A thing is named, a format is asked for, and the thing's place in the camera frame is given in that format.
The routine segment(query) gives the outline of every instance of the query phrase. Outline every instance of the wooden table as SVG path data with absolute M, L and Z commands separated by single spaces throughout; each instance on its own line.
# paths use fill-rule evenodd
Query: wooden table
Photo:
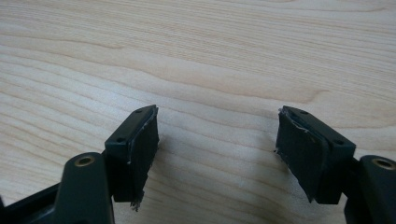
M 138 213 L 117 223 L 345 223 L 273 152 L 277 110 L 396 160 L 394 1 L 1 1 L 0 194 L 11 204 L 160 108 Z

